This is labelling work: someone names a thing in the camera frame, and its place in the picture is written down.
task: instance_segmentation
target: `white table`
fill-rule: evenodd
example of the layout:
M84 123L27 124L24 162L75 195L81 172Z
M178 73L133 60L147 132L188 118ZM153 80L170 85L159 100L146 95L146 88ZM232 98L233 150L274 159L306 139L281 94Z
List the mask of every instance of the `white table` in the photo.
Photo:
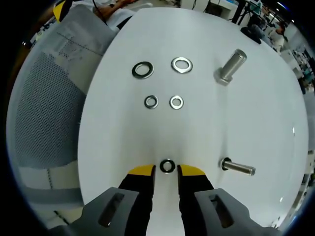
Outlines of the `white table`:
M247 61L227 87L218 85L214 71L238 48ZM173 71L175 57L190 59L192 71ZM140 61L155 67L145 80L131 74ZM154 110L144 106L148 95L159 98ZM173 95L184 99L182 109L169 106ZM225 189L253 220L268 226L291 208L307 152L302 93L276 52L219 17L151 8L130 19L95 73L80 126L79 178L87 204L119 186L132 168L171 158L201 168L215 188ZM256 167L255 176L222 171L222 156ZM157 168L147 235L184 235L178 200L177 173Z

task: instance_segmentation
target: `black washer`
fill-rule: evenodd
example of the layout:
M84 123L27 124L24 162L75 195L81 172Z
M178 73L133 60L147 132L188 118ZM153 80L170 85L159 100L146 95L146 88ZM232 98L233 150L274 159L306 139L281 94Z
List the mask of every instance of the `black washer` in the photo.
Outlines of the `black washer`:
M149 71L146 74L140 75L136 72L137 68L141 65L146 65L149 68ZM137 79L146 79L149 76L151 76L152 73L153 73L153 65L149 63L148 61L139 62L132 69L132 75Z
M167 163L167 162L171 164L171 169L169 169L168 171L167 171L166 169L164 169L164 164ZM162 160L161 163L160 163L160 165L159 165L159 168L160 168L161 171L164 172L164 173L171 173L171 172L173 172L173 171L175 170L175 167L176 167L176 166L175 166L175 162L172 161L172 160L170 160L170 159Z
M231 160L230 158L226 157L226 158L223 159L223 161L221 162L221 168L222 168L222 170L227 171L228 169L223 166L224 161L232 162L232 160Z

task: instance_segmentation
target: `gray chair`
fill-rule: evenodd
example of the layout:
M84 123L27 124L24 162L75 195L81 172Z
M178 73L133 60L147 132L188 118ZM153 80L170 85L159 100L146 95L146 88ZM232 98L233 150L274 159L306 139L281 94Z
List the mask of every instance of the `gray chair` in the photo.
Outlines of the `gray chair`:
M98 17L78 5L46 31L17 76L7 111L6 144L14 177L32 207L83 205L80 188L30 188L20 169L49 170L77 160L86 94L114 37Z

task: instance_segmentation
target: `small washer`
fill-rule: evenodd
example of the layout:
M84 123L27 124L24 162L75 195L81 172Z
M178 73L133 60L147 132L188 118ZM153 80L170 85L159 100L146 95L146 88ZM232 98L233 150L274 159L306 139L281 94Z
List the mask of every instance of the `small washer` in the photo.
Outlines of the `small washer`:
M222 168L222 170L227 171L228 169L223 166L223 163L224 163L225 161L232 162L232 160L231 160L230 158L226 157L226 158L224 158L224 159L222 159L222 160L220 161L220 167Z
M150 99L153 99L155 101L153 105L149 104ZM144 105L149 109L154 109L158 106L158 98L154 95L147 96L146 99L144 100Z
M164 164L165 164L165 163L171 164L171 169L166 170L166 169L164 168ZM160 165L159 165L160 170L161 170L162 172L166 173L166 174L172 173L172 172L175 170L175 167L176 167L176 166L175 166L175 162L172 161L171 159L162 160L161 163L160 163Z
M177 99L177 100L180 101L180 104L179 104L179 105L174 105L174 104L173 104L173 101L174 101L175 99ZM173 108L173 109L175 109L175 110L178 110L178 109L181 109L181 108L183 107L184 101L183 101L183 99L182 99L180 96L175 95L175 96L172 96L171 99L169 100L169 105L171 106L171 108Z
M176 65L176 63L177 63L178 61L184 61L184 62L186 62L186 63L188 64L188 67L185 68L185 69L179 68L179 67ZM190 71L192 70L192 62L191 62L189 59L184 58L184 57L174 58L174 59L172 60L171 66L172 66L172 68L173 68L175 71L177 71L178 73L181 73L181 74L188 73L188 72L190 72Z
M147 66L149 68L149 71L147 73L145 73L144 75L140 75L137 73L137 69L141 66ZM132 75L137 78L137 79L146 79L148 77L150 77L153 74L154 71L154 67L151 63L149 63L148 61L142 61L139 62L138 64L136 64L133 69L132 69Z

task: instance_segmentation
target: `metal bolt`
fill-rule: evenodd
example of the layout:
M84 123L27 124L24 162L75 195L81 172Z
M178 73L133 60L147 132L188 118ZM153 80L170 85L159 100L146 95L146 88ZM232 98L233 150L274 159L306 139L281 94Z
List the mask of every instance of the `metal bolt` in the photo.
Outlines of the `metal bolt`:
M221 161L220 166L221 166L222 170L224 170L224 171L234 170L234 171L242 172L242 173L247 174L249 176L255 175L255 172L256 172L255 167L234 163L228 157L224 158Z
M233 79L232 75L241 67L246 59L247 56L242 50L235 50L227 63L215 71L214 76L216 81L227 86Z

